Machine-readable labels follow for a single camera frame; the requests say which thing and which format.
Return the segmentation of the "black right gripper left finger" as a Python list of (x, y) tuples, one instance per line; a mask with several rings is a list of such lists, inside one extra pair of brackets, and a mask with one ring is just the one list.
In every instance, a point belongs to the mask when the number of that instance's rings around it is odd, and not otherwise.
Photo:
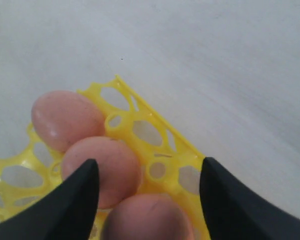
[(99, 200), (99, 169), (86, 160), (41, 200), (0, 223), (0, 240), (87, 240)]

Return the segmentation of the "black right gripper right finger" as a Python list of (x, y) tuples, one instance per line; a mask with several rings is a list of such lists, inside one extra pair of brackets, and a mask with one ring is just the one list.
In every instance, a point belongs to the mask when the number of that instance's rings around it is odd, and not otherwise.
[(199, 194), (213, 240), (300, 240), (300, 219), (260, 197), (213, 157), (202, 162)]

